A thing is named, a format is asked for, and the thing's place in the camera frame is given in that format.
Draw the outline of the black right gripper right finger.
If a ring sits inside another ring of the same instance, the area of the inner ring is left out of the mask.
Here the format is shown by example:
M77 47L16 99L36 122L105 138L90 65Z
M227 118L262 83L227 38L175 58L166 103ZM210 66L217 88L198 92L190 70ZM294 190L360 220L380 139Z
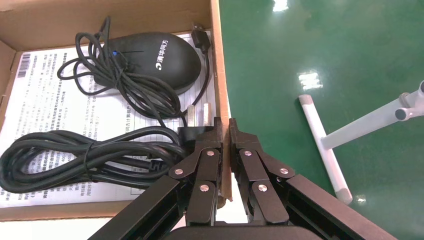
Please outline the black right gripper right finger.
M229 121L231 168L258 240L391 240L393 236L267 154L254 134Z

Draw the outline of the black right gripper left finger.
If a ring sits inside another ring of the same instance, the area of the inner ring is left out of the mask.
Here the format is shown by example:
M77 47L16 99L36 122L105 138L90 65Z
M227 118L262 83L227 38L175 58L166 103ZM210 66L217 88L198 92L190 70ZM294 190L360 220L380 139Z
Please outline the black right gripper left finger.
M177 240L182 217L189 227L215 222L222 168L222 121L196 137L194 151L95 232L92 240Z

